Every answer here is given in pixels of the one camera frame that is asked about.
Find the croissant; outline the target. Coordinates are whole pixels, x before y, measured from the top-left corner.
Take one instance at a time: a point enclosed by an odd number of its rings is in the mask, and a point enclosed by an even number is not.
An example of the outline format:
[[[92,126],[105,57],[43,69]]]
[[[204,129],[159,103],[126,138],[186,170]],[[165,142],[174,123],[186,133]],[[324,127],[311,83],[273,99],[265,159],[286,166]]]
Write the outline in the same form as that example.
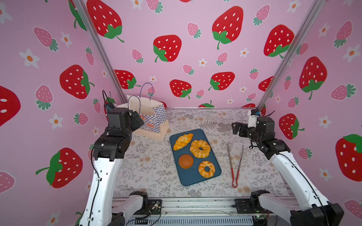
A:
[[[184,135],[178,137],[175,144],[173,145],[173,150],[178,151],[178,150],[186,147],[186,145],[191,142],[193,136],[194,135],[190,133],[190,134],[184,134]]]

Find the round brown bun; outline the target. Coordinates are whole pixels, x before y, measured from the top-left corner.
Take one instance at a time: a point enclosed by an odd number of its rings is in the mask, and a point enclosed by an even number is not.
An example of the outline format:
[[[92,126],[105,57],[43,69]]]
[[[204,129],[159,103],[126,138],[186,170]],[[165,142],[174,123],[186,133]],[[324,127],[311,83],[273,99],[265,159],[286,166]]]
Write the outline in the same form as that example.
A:
[[[191,155],[184,154],[184,155],[180,156],[180,158],[178,160],[178,164],[182,169],[189,169],[193,166],[194,159]]]

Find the checkered paper bag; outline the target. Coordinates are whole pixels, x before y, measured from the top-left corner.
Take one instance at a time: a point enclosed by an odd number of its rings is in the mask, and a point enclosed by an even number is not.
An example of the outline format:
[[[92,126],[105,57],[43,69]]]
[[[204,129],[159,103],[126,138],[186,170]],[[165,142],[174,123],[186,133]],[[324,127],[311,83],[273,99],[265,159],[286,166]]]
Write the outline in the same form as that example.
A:
[[[128,95],[127,103],[117,105],[116,107],[128,108],[139,114],[144,124],[135,131],[137,135],[162,141],[169,129],[166,109],[163,103],[152,99],[156,93],[156,89],[149,82],[143,84],[143,86],[147,85],[149,85],[147,89],[148,97],[142,97],[142,92],[140,92],[138,96]]]

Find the large glazed ring pastry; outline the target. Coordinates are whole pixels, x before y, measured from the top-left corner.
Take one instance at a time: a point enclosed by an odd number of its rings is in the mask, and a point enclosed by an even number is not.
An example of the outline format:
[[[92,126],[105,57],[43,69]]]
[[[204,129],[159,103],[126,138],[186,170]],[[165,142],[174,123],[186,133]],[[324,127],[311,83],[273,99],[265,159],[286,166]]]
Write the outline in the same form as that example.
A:
[[[194,140],[190,146],[190,152],[196,158],[207,158],[211,152],[210,145],[204,140]]]

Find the small glazed ring pastry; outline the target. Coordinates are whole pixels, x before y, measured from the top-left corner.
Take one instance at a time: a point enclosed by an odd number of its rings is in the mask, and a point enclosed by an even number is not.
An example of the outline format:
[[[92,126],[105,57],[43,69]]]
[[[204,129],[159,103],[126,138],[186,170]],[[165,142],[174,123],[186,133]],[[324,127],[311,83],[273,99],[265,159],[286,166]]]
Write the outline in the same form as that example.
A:
[[[214,176],[216,168],[210,161],[203,161],[198,167],[199,174],[204,178],[211,178]]]

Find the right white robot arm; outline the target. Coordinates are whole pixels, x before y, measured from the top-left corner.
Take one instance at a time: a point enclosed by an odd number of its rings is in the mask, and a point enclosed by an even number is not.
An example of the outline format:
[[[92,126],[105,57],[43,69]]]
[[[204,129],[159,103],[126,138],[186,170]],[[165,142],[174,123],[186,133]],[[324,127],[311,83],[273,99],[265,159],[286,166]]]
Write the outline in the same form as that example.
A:
[[[256,144],[283,176],[296,201],[258,190],[251,193],[250,209],[254,212],[260,209],[270,211],[292,226],[338,226],[344,216],[342,207],[331,203],[310,181],[286,143],[275,138],[274,126],[270,117],[252,115],[249,123],[232,123],[232,130],[234,135],[247,137]]]

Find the right aluminium corner post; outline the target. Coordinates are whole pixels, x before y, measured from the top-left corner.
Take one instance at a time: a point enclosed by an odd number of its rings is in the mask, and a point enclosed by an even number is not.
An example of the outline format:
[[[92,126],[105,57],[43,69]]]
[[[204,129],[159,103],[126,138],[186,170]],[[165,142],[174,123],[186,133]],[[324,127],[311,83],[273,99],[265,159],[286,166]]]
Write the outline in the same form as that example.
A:
[[[314,21],[317,19],[319,13],[321,12],[324,4],[325,4],[325,1],[323,1],[323,0],[313,1],[308,13],[306,14],[306,16],[304,18],[304,21],[302,22],[297,34],[295,35],[294,40],[291,43],[291,46],[287,50],[284,58],[282,59],[278,68],[276,69],[276,71],[273,75],[273,79],[272,79],[270,85],[268,86],[266,93],[264,94],[259,105],[256,107],[259,111],[261,111],[264,104],[267,103],[269,96],[273,92],[273,89],[277,86],[277,84],[278,84],[279,80],[281,79],[281,77],[283,76],[285,70],[288,68],[289,62],[293,59],[298,46],[302,43],[302,41],[308,34]]]

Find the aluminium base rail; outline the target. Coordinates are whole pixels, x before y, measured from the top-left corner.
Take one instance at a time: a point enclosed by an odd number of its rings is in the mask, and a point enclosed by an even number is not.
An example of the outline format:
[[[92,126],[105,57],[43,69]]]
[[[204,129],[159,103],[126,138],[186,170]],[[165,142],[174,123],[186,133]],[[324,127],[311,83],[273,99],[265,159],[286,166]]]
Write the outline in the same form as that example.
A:
[[[272,211],[252,210],[248,197],[150,198],[149,216],[134,214],[126,226],[288,226]]]

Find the teal plastic tray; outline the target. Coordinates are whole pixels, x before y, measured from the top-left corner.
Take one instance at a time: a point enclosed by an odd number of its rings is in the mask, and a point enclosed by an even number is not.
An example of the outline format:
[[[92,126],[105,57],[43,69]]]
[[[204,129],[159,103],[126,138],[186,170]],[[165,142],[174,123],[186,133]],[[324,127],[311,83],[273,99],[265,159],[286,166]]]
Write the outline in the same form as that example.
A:
[[[181,137],[182,135],[187,135],[187,134],[193,134],[193,139],[191,140],[191,142],[189,144],[187,144],[184,148],[174,151],[173,146],[174,146],[176,140],[179,137]],[[176,164],[176,169],[177,169],[178,176],[180,179],[180,183],[183,186],[190,186],[190,185],[194,185],[194,184],[197,184],[197,183],[209,180],[209,179],[216,178],[216,177],[220,176],[221,172],[222,172],[219,162],[212,149],[209,153],[209,156],[206,158],[197,158],[191,153],[191,151],[189,149],[191,147],[192,141],[194,141],[194,140],[203,140],[203,141],[207,142],[208,144],[210,144],[202,129],[195,129],[195,130],[191,130],[191,131],[174,134],[169,138],[171,149],[172,149],[172,154],[173,154],[175,164]],[[179,159],[181,158],[182,155],[185,155],[185,154],[188,154],[193,158],[193,165],[188,169],[182,168],[181,165],[179,164]],[[199,172],[199,165],[204,161],[209,161],[215,167],[215,173],[210,178],[203,177]]]

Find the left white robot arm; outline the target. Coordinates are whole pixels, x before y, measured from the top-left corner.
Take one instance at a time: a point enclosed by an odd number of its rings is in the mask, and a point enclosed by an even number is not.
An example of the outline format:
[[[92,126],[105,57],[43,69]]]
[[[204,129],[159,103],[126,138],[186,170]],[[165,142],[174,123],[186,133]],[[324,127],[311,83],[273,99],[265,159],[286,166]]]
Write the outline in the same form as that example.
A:
[[[125,201],[112,207],[116,178],[132,133],[144,121],[138,112],[128,108],[114,108],[107,117],[108,126],[91,151],[94,173],[80,226],[124,226],[134,213],[147,209],[148,205],[145,192],[132,192]]]

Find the left aluminium corner post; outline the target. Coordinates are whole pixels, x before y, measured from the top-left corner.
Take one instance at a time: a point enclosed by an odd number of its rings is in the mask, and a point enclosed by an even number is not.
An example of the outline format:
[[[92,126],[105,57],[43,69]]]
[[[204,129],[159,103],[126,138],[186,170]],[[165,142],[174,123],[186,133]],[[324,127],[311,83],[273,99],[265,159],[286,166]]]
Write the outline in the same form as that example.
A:
[[[80,14],[80,17],[87,28],[87,31],[93,41],[93,44],[97,50],[97,53],[104,65],[105,70],[108,73],[108,76],[114,86],[115,91],[117,92],[118,97],[120,98],[120,103],[125,104],[127,102],[126,96],[124,95],[121,86],[119,85],[119,81],[117,79],[116,73],[113,69],[113,67],[110,64],[109,58],[107,57],[107,54],[105,52],[105,49],[99,39],[98,33],[96,32],[94,25],[91,21],[91,17],[88,13],[86,4],[84,1],[81,0],[75,0],[74,4],[77,7],[77,10]]]

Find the aluminium corner post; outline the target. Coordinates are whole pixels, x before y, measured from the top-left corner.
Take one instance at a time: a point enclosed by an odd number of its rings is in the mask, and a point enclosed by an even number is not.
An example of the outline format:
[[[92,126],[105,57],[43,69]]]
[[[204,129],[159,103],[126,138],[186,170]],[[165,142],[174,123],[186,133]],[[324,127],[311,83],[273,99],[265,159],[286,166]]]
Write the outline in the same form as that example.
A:
[[[277,86],[277,84],[278,84],[279,80],[281,79],[281,77],[283,76],[285,70],[288,68],[289,62],[293,59],[298,46],[302,43],[302,41],[308,34],[314,21],[317,19],[319,13],[321,12],[324,4],[325,4],[325,1],[323,1],[323,0],[313,1],[308,13],[306,14],[306,16],[304,18],[304,21],[302,22],[297,34],[295,35],[294,40],[291,43],[291,46],[287,50],[284,58],[282,59],[278,68],[276,69],[276,71],[273,75],[273,79],[272,79],[270,85],[268,86],[266,93],[264,94],[259,105],[256,107],[259,111],[261,111],[264,104],[267,103],[269,96],[273,92],[273,89]]]
[[[113,67],[110,64],[109,58],[107,57],[107,54],[105,52],[105,49],[99,39],[98,33],[96,32],[94,25],[91,21],[91,17],[88,13],[86,4],[84,1],[81,0],[75,0],[74,4],[77,7],[77,10],[80,14],[80,17],[87,28],[87,31],[93,41],[93,44],[97,50],[97,53],[104,65],[105,70],[108,73],[108,76],[114,86],[115,91],[117,92],[118,97],[120,98],[120,103],[125,104],[127,102],[126,96],[124,95],[121,86],[119,85],[119,81],[117,79],[116,73],[113,69]]]

